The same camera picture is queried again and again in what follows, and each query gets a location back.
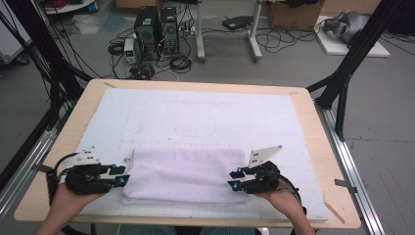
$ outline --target human arm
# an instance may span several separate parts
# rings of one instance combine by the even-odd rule
[[[86,205],[101,196],[103,194],[77,195],[67,188],[66,183],[60,184],[51,209],[35,235],[58,234]]]
[[[293,224],[297,235],[315,234],[311,224],[302,211],[302,206],[299,201],[284,183],[280,183],[274,191],[255,195],[266,199],[276,210],[283,213]]]

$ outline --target wooden table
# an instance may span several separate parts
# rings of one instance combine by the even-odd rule
[[[360,219],[354,203],[345,187],[335,185],[335,179],[343,180],[333,150],[315,110],[312,99],[304,88],[253,86],[233,84],[209,84],[163,81],[130,81],[94,79],[89,82],[82,97],[70,115],[56,143],[46,158],[45,165],[54,165],[62,156],[76,151],[83,132],[93,117],[104,92],[109,88],[135,88],[148,90],[178,90],[271,94],[291,96],[300,128],[306,143],[315,174],[320,183],[329,220],[312,223],[314,228],[357,228]],[[49,210],[45,174],[38,172],[15,212],[16,220],[42,221]],[[75,222],[138,223],[201,226],[249,226],[290,227],[291,224],[277,219],[211,219],[175,217],[136,217],[79,215]]]

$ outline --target white cloth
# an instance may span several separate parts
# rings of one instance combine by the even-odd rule
[[[98,27],[100,19],[98,17],[75,15],[72,20],[75,26],[79,28],[81,35],[95,35],[100,31]]]
[[[248,195],[233,192],[229,172],[244,165],[239,149],[139,147],[134,150],[123,202],[131,204],[245,203]]]

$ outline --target metal rail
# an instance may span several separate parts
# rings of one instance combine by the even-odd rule
[[[316,110],[318,115],[320,115],[321,122],[325,127],[345,179],[350,183],[350,187],[356,189],[350,195],[356,203],[356,208],[359,210],[368,232],[372,235],[385,235],[381,221],[376,215],[347,144],[341,140],[336,132],[336,119],[332,111],[322,109],[319,106],[316,106]]]
[[[65,121],[68,113],[70,112],[66,108],[61,108],[59,113],[60,120]],[[37,167],[43,162],[45,156],[52,148],[61,129],[62,124],[58,122],[49,130],[44,130],[37,141],[32,142],[34,143],[32,148],[0,192],[0,223],[13,205],[13,202],[22,195],[22,192],[25,191],[34,178]]]

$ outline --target computer tower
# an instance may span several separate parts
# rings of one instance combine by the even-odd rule
[[[160,15],[162,38],[164,38],[164,51],[170,54],[177,54],[180,51],[176,8],[161,8]]]
[[[134,29],[139,41],[143,41],[143,43],[159,43],[161,40],[161,26],[157,7],[140,7]]]
[[[156,6],[139,8],[134,24],[141,59],[156,61],[159,59],[159,43],[161,41],[161,23]]]

